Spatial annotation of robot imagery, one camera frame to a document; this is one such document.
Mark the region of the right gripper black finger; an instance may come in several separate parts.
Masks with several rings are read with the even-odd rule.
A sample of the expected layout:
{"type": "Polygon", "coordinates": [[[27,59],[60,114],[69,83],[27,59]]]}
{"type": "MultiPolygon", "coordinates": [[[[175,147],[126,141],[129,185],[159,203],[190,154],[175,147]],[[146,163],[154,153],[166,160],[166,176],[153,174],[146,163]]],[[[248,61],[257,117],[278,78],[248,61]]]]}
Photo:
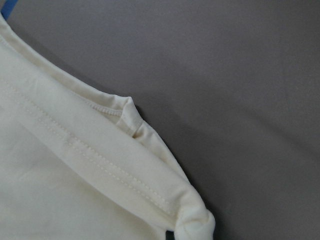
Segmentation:
{"type": "Polygon", "coordinates": [[[175,240],[175,233],[171,230],[165,232],[165,240],[175,240]]]}

